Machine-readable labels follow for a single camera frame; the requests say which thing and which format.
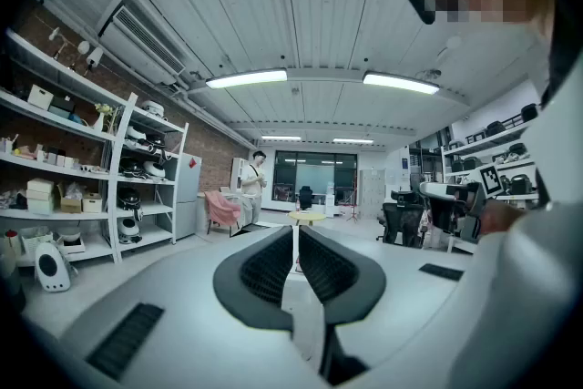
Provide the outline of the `cardboard box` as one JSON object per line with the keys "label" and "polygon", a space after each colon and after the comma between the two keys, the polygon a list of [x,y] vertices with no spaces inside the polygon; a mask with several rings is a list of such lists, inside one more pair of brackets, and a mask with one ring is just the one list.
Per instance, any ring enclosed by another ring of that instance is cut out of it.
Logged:
{"label": "cardboard box", "polygon": [[84,198],[83,188],[76,182],[64,184],[59,182],[57,190],[60,197],[60,210],[64,213],[78,214],[82,212]]}

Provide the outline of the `white metal shelving unit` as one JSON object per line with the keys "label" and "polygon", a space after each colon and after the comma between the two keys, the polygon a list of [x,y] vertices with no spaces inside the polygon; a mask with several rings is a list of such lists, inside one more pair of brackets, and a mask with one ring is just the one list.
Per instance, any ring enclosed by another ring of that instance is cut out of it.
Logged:
{"label": "white metal shelving unit", "polygon": [[101,196],[101,207],[91,211],[82,210],[81,213],[64,213],[60,210],[60,200],[56,201],[55,209],[47,214],[33,212],[31,210],[18,210],[12,208],[0,209],[0,219],[21,220],[21,221],[100,221],[101,238],[97,241],[91,239],[86,243],[86,250],[80,253],[68,253],[66,257],[71,261],[82,261],[88,259],[109,256],[113,262],[115,252],[109,236],[108,214],[107,214],[107,192],[108,180],[110,176],[109,162],[111,160],[112,144],[118,129],[118,122],[123,113],[124,102],[128,98],[119,97],[112,92],[98,86],[90,80],[80,76],[75,71],[67,68],[55,59],[49,57],[44,52],[24,40],[12,30],[5,32],[6,49],[8,58],[24,70],[40,77],[48,84],[58,87],[65,95],[75,97],[89,104],[106,103],[114,108],[113,115],[109,120],[109,127],[106,131],[95,131],[85,124],[75,123],[67,118],[60,117],[52,112],[45,111],[28,104],[25,100],[11,94],[5,90],[0,90],[0,105],[17,112],[33,120],[47,124],[52,128],[64,130],[70,134],[84,137],[94,143],[101,143],[103,151],[101,160],[97,165],[83,165],[74,160],[51,164],[48,162],[53,154],[39,149],[34,159],[23,158],[15,153],[13,149],[0,151],[0,162],[8,163],[14,167],[33,169],[46,174],[70,177],[76,180],[94,180],[99,182],[99,193]]}

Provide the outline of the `white storage bin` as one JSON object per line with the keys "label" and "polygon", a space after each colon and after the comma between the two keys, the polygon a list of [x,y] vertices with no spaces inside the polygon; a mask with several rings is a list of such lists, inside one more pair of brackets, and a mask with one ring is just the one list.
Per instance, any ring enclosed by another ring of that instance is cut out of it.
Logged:
{"label": "white storage bin", "polygon": [[53,97],[54,95],[51,92],[39,87],[38,85],[33,85],[26,102],[34,107],[48,111]]}

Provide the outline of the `dark framed window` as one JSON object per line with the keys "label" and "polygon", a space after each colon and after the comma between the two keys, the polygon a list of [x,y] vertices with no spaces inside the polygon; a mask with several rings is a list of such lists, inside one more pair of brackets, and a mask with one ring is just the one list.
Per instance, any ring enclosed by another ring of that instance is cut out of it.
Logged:
{"label": "dark framed window", "polygon": [[271,199],[295,202],[302,191],[312,192],[312,204],[323,204],[327,194],[345,204],[357,188],[355,154],[277,150],[273,163]]}

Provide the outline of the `yellow round table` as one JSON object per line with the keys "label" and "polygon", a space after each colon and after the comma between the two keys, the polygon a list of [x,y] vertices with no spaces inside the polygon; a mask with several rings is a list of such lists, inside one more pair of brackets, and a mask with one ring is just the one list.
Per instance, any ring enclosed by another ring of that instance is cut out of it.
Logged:
{"label": "yellow round table", "polygon": [[291,211],[288,216],[295,221],[295,225],[299,226],[302,223],[312,226],[315,221],[325,220],[326,216],[323,213],[311,211]]}

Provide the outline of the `tall white cabinet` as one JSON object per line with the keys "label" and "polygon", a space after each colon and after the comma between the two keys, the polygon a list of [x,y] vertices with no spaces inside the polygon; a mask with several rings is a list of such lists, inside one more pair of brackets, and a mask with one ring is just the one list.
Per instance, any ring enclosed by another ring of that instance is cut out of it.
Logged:
{"label": "tall white cabinet", "polygon": [[244,176],[245,168],[248,166],[248,160],[243,158],[234,158],[231,165],[230,191],[241,192],[241,182]]}

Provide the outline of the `white locker cabinet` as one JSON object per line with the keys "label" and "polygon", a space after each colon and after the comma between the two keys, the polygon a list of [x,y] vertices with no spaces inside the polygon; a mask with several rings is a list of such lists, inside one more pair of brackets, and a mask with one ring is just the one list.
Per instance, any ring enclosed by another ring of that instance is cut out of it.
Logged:
{"label": "white locker cabinet", "polygon": [[360,171],[359,207],[362,210],[379,210],[385,198],[385,170]]}

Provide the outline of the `white ceiling air conditioner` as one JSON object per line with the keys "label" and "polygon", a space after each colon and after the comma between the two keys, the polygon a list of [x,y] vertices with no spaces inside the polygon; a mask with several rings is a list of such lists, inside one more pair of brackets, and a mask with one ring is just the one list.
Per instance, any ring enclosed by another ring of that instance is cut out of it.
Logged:
{"label": "white ceiling air conditioner", "polygon": [[189,89],[180,77],[182,62],[126,6],[108,19],[99,38],[117,59],[153,85]]}

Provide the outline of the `white shelving unit with helmets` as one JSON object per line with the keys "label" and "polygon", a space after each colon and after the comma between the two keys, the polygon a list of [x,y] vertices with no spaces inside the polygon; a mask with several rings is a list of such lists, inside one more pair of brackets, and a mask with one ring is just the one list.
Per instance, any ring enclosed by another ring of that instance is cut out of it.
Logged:
{"label": "white shelving unit with helmets", "polygon": [[[130,148],[126,144],[129,128],[154,134],[165,140],[175,136],[178,138],[178,144],[166,152],[161,148],[157,148],[153,153],[139,146]],[[134,93],[124,102],[123,113],[112,144],[107,192],[109,236],[116,261],[121,261],[126,253],[138,248],[161,242],[171,244],[176,242],[180,158],[183,155],[188,130],[188,125],[180,127],[148,113],[138,105],[138,96]],[[165,174],[146,175],[143,178],[126,176],[119,168],[124,157],[141,162],[151,160],[154,167],[164,169]],[[118,193],[121,189],[133,189],[138,192],[139,209],[124,210],[118,205]]]}

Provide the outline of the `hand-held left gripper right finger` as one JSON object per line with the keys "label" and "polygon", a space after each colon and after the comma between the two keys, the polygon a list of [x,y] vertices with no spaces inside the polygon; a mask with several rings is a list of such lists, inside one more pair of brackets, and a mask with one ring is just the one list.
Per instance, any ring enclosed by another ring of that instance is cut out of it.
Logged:
{"label": "hand-held left gripper right finger", "polygon": [[372,259],[313,228],[299,228],[299,263],[328,326],[361,321],[382,298],[386,276]]}

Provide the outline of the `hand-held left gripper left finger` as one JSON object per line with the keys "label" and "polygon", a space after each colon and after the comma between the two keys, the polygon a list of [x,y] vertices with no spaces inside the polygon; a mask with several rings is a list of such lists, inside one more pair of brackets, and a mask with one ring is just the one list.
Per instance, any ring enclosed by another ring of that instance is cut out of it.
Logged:
{"label": "hand-held left gripper left finger", "polygon": [[232,254],[213,275],[220,304],[243,324],[256,329],[291,331],[292,316],[281,308],[285,282],[292,268],[292,227],[274,233]]}

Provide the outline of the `person's right hand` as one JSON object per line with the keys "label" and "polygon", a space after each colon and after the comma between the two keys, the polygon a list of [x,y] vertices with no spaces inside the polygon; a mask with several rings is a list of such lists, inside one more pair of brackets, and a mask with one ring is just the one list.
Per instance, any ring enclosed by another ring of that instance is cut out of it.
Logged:
{"label": "person's right hand", "polygon": [[480,233],[488,235],[508,231],[526,213],[503,201],[489,200],[480,215]]}

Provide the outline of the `white round-fronted device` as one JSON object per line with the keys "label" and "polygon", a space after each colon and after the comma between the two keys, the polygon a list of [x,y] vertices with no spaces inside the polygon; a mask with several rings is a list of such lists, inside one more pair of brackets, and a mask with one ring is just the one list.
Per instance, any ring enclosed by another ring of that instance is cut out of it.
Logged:
{"label": "white round-fronted device", "polygon": [[35,251],[36,277],[45,292],[65,292],[71,287],[66,261],[54,242],[39,243]]}

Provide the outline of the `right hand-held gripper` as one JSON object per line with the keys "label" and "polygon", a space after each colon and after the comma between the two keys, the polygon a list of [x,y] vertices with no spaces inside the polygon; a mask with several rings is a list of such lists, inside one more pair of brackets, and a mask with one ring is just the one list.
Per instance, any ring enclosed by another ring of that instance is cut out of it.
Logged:
{"label": "right hand-held gripper", "polygon": [[454,233],[463,221],[459,237],[478,241],[480,215],[486,202],[501,193],[501,179],[495,166],[473,169],[461,182],[422,182],[420,193],[430,197],[432,222],[438,229]]}

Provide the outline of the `grey refrigerator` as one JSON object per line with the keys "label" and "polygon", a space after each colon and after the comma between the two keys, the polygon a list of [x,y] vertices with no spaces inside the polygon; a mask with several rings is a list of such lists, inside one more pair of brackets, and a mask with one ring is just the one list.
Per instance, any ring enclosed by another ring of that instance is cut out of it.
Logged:
{"label": "grey refrigerator", "polygon": [[182,240],[196,232],[199,200],[199,179],[202,159],[182,153],[176,181],[176,239]]}

